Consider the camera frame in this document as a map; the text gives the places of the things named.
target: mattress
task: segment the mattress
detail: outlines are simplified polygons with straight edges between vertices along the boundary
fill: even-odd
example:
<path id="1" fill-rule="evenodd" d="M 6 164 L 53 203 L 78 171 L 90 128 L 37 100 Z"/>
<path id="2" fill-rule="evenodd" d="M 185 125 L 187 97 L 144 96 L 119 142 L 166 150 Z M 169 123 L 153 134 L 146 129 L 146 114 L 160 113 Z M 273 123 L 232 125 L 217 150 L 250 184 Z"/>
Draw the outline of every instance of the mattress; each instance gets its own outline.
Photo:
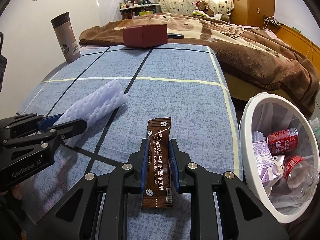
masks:
<path id="1" fill-rule="evenodd" d="M 206 46 L 83 51 L 75 62 L 52 71 L 18 113 L 63 113 L 112 79 L 129 90 L 127 103 L 89 128 L 74 149 L 60 146 L 54 165 L 25 181 L 23 202 L 32 223 L 84 174 L 109 173 L 126 163 L 140 149 L 153 118 L 172 118 L 170 138 L 193 162 L 219 174 L 233 171 L 242 179 L 235 109 L 217 58 Z M 142 195 L 128 195 L 128 239 L 190 239 L 190 194 L 173 190 L 173 208 L 167 209 L 141 210 L 141 200 Z M 22 227 L 30 230 L 25 223 Z"/>

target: plastic bottle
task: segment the plastic bottle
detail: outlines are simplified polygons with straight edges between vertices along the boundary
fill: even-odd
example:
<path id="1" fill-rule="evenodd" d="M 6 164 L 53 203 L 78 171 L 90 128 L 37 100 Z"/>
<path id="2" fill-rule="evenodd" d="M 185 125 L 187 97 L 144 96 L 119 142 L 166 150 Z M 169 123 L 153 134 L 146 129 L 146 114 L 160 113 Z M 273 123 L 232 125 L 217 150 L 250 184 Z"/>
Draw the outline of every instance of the plastic bottle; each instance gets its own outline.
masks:
<path id="1" fill-rule="evenodd" d="M 289 156 L 284 161 L 284 179 L 297 203 L 312 199 L 319 182 L 318 171 L 300 156 Z"/>

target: white trash can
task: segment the white trash can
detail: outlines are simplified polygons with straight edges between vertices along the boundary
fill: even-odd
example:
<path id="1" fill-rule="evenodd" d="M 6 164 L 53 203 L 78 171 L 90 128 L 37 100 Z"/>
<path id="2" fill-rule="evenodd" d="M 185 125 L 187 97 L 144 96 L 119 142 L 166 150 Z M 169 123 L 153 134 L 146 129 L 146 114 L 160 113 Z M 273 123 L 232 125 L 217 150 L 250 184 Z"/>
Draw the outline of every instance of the white trash can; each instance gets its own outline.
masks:
<path id="1" fill-rule="evenodd" d="M 245 179 L 249 189 L 261 200 L 280 223 L 290 223 L 300 217 L 309 206 L 311 200 L 299 207 L 275 208 L 269 200 L 261 183 L 252 147 L 252 131 L 272 132 L 296 128 L 299 134 L 297 155 L 307 157 L 309 164 L 319 172 L 319 150 L 316 138 L 307 119 L 300 110 L 285 98 L 260 93 L 250 98 L 239 125 L 241 154 Z"/>

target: coffee packet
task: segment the coffee packet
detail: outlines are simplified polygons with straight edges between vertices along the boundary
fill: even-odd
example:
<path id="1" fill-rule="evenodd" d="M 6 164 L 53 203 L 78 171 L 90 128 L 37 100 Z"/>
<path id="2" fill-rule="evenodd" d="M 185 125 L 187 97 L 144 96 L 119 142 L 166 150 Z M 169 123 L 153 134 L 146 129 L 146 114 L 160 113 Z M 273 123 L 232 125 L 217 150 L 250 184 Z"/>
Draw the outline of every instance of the coffee packet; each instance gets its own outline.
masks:
<path id="1" fill-rule="evenodd" d="M 169 168 L 169 134 L 171 118 L 148 122 L 148 173 L 142 208 L 172 207 Z"/>

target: red box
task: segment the red box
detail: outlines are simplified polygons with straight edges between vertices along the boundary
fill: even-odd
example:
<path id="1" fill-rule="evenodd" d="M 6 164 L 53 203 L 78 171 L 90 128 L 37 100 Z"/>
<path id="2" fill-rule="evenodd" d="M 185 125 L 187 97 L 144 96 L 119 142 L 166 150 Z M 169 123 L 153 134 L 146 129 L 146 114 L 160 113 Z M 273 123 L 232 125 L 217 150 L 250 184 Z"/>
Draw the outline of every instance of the red box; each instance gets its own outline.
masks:
<path id="1" fill-rule="evenodd" d="M 148 48 L 168 43 L 166 24 L 130 26 L 122 32 L 126 47 Z"/>

